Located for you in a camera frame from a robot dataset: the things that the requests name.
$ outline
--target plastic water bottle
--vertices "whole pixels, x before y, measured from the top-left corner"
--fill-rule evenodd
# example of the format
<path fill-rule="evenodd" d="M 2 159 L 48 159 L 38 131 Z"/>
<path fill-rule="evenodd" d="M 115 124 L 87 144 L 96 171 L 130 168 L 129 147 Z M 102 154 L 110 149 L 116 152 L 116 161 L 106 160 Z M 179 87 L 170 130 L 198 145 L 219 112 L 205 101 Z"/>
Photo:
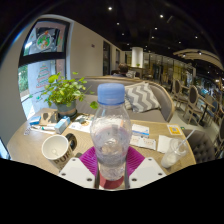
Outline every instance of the plastic water bottle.
<path fill-rule="evenodd" d="M 100 84 L 99 108 L 90 127 L 100 173 L 109 181 L 124 176 L 126 155 L 132 135 L 130 118 L 124 106 L 124 96 L 124 85 Z"/>

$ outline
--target potted plant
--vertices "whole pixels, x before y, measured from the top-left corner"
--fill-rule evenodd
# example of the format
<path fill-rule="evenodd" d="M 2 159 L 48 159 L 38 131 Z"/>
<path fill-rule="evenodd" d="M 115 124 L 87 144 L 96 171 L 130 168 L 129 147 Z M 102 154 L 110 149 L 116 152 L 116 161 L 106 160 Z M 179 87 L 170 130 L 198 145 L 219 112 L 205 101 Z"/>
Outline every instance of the potted plant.
<path fill-rule="evenodd" d="M 83 85 L 87 81 L 84 80 L 84 77 L 78 81 L 75 79 L 67 80 L 63 76 L 60 76 L 60 74 L 59 72 L 48 78 L 49 84 L 45 86 L 45 90 L 38 98 L 42 100 L 42 96 L 48 94 L 44 102 L 47 102 L 49 107 L 51 107 L 52 103 L 55 103 L 61 116 L 73 117 L 77 113 L 76 100 L 83 101 L 88 91 Z M 97 109 L 98 103 L 93 101 L 90 103 L 90 107 Z"/>

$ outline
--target blue bottle cap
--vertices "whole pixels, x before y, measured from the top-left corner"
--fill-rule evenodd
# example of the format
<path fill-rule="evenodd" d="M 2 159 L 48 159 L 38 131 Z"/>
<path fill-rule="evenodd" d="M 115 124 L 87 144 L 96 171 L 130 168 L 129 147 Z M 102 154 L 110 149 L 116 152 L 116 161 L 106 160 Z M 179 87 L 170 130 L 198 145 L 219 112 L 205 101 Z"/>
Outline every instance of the blue bottle cap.
<path fill-rule="evenodd" d="M 124 85 L 119 83 L 100 84 L 97 89 L 98 103 L 114 106 L 124 103 Z"/>

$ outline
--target window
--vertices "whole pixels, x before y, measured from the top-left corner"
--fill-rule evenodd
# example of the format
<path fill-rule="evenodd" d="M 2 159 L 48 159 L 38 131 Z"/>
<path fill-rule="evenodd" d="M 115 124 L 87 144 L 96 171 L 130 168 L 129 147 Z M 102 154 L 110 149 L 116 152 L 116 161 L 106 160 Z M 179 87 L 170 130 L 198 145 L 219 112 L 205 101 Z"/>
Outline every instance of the window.
<path fill-rule="evenodd" d="M 103 42 L 103 75 L 110 75 L 110 44 Z"/>
<path fill-rule="evenodd" d="M 66 77 L 68 29 L 68 22 L 39 19 L 24 41 L 19 59 L 18 86 L 27 119 L 41 108 L 48 107 L 44 99 L 38 101 L 44 86 L 48 84 L 48 77 L 58 72 Z"/>

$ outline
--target plant pot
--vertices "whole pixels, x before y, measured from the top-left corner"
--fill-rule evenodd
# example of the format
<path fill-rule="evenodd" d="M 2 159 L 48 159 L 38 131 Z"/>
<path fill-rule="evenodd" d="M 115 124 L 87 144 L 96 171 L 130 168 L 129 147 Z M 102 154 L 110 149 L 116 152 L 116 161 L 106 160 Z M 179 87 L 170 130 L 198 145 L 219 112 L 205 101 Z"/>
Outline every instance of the plant pot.
<path fill-rule="evenodd" d="M 56 104 L 58 108 L 58 113 L 60 117 L 73 117 L 76 115 L 76 101 L 73 101 L 70 107 L 67 107 L 66 104 Z"/>

